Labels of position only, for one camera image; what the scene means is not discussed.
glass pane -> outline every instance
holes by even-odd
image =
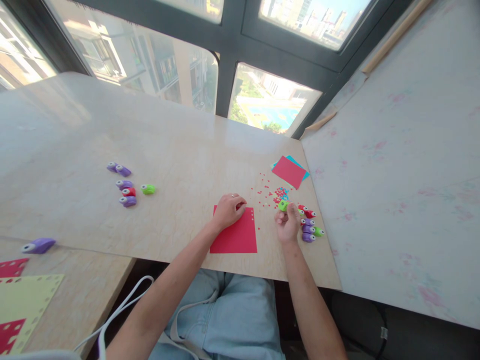
[[[214,24],[222,21],[224,0],[157,0],[174,8],[208,20]]]
[[[262,0],[258,16],[339,50],[371,0]]]
[[[215,113],[219,68],[209,51],[72,1],[48,5],[98,79]]]
[[[55,70],[0,2],[0,91],[52,77]]]
[[[322,93],[240,62],[228,118],[291,136]]]

red cardstock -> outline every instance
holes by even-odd
[[[271,170],[271,172],[282,178],[298,190],[298,188],[302,184],[302,180],[304,179],[307,170],[294,164],[285,156],[282,156],[280,160],[276,163],[275,167]]]
[[[210,246],[210,254],[256,254],[254,208],[247,207],[240,220],[227,227]]]
[[[20,334],[26,319],[0,324],[0,354],[9,354],[14,347],[16,336]]]
[[[22,275],[28,257],[11,261],[0,262],[0,278],[14,278]]]

blue paper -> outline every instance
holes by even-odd
[[[301,167],[302,169],[304,168],[304,167],[303,167],[302,165],[300,165],[291,155],[288,155],[286,158],[287,158],[288,160],[290,160],[292,163],[294,163],[295,165],[298,165],[299,167]],[[274,163],[274,164],[273,164],[273,166],[271,167],[272,170],[274,169],[275,165],[277,165],[277,163]],[[302,181],[305,180],[306,178],[308,178],[309,176],[310,176],[310,174],[309,174],[309,172],[307,171],[307,172],[305,173],[305,175],[303,176]]]

hand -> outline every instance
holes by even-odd
[[[222,231],[240,219],[246,207],[247,201],[237,193],[225,194],[220,198],[211,222]]]
[[[283,244],[297,242],[300,230],[300,213],[293,202],[289,203],[286,212],[278,210],[275,214],[276,233]]]

forearm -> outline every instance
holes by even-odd
[[[296,320],[308,358],[347,359],[332,315],[297,241],[282,244]]]
[[[147,359],[220,229],[209,222],[139,300],[108,346],[109,359]]]

